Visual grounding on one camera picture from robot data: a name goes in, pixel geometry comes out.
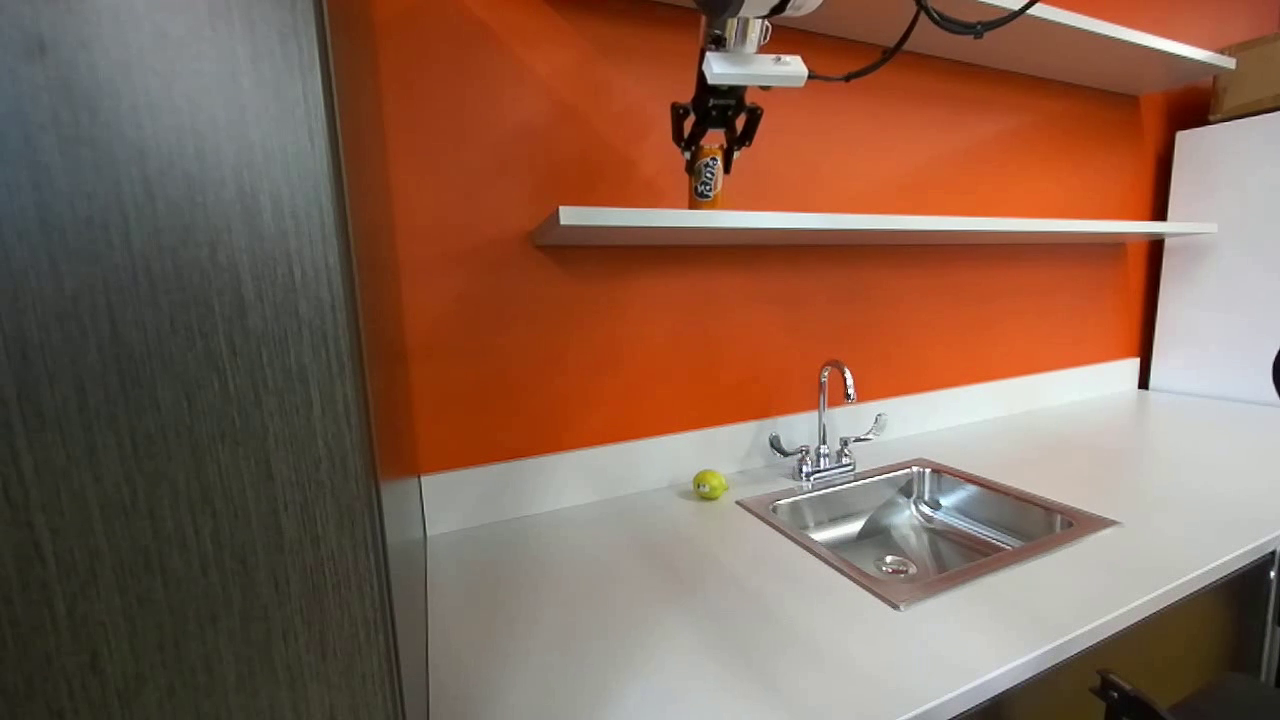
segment sink basin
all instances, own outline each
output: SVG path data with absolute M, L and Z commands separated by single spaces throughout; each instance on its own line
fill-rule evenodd
M 892 610 L 1054 552 L 1111 522 L 986 475 L 910 460 L 854 486 L 741 501 Z

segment wall shelf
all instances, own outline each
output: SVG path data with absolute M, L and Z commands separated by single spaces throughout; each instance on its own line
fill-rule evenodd
M 1054 217 L 866 217 L 744 209 L 584 209 L 562 203 L 542 247 L 820 247 L 820 246 L 1128 246 L 1212 237 L 1183 219 L 1054 219 Z
M 1020 0 L 948 0 L 946 8 L 953 18 L 1001 18 L 1010 8 L 1020 8 Z M 798 18 L 783 23 L 886 50 L 900 36 L 910 18 L 913 0 L 828 0 L 813 18 Z M 1235 70 L 1235 62 L 1224 54 L 1108 23 L 1054 5 L 1035 5 L 1024 19 L 986 39 L 948 36 L 920 19 L 910 54 L 1125 98 L 1192 89 L 1207 84 L 1215 73 Z

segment tennis ball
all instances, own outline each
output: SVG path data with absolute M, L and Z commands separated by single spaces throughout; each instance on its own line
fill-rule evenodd
M 699 501 L 720 501 L 720 497 L 729 494 L 729 475 L 715 474 L 715 468 L 699 468 L 699 474 L 693 475 L 693 494 L 697 494 Z

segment white countertop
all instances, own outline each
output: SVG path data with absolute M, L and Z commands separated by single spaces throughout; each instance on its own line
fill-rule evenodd
M 1115 391 L 859 448 L 1120 522 L 906 611 L 685 486 L 428 540 L 445 720 L 953 715 L 1280 544 L 1280 413 Z M 738 479 L 733 497 L 783 489 Z

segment cabinet door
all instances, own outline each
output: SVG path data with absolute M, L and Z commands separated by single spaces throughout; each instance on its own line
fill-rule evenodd
M 1280 111 L 1177 137 L 1154 388 L 1280 406 Z
M 392 720 L 314 0 L 0 5 L 0 715 Z

